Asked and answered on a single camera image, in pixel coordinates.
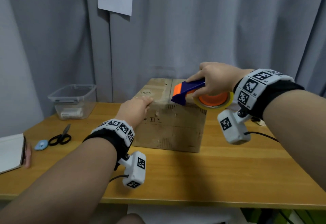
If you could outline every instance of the wooden table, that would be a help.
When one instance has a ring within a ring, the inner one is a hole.
[[[97,103],[83,120],[60,121],[56,115],[27,130],[27,141],[58,135],[71,123],[73,139],[66,145],[33,151],[32,166],[0,175],[0,199],[13,199],[58,160],[118,111],[119,104]],[[102,202],[172,205],[218,205],[237,207],[326,209],[326,193],[288,155],[282,146],[266,137],[252,135],[241,146],[229,145],[216,120],[208,113],[200,153],[132,147],[147,156],[146,180],[129,190],[121,180],[112,181]],[[271,135],[267,127],[251,121],[248,130]],[[113,176],[123,174],[120,167]]]

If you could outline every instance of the scissor blade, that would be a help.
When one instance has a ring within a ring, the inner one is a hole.
[[[67,134],[69,129],[70,129],[70,124],[68,124],[67,127],[64,129],[64,131],[62,132],[62,135]]]

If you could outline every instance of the plastic storage container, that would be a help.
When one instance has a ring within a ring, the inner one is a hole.
[[[91,114],[96,104],[96,85],[67,85],[48,98],[54,103],[61,120],[84,119]]]

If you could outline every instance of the scissors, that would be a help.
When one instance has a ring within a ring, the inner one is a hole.
[[[70,129],[70,124],[67,125],[67,127],[64,129],[64,131],[62,132],[62,134],[60,135],[56,135],[55,137],[52,137],[50,140],[49,140],[49,146],[55,146],[55,145],[64,145],[64,144],[67,144],[68,142],[70,142],[71,140],[71,135],[68,134],[68,130]]]

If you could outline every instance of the black wristband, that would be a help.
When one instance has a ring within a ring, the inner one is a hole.
[[[117,161],[119,161],[121,158],[125,158],[130,147],[126,146],[124,140],[120,136],[118,136],[118,134],[114,130],[108,130],[103,128],[101,130],[95,131],[94,133],[87,136],[83,140],[83,142],[96,137],[108,140],[113,145],[113,147],[117,151]]]
[[[241,80],[235,85],[233,92],[235,92]],[[304,87],[289,80],[279,80],[271,85],[266,86],[266,89],[257,98],[252,110],[247,109],[240,102],[238,102],[238,104],[241,108],[245,109],[249,115],[263,120],[263,112],[269,103],[271,103],[272,100],[279,95],[292,90],[304,90]]]

